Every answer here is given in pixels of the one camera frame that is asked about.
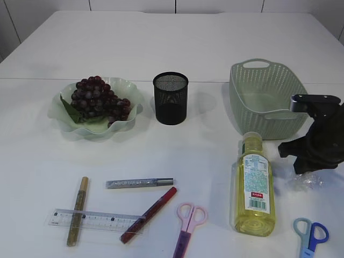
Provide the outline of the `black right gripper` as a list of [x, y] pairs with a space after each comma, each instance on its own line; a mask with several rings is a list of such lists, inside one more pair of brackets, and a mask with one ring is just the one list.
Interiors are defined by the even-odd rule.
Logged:
[[301, 138], [278, 146], [280, 157], [295, 156], [296, 174], [335, 169], [343, 162], [343, 106], [328, 114], [314, 114], [314, 122]]

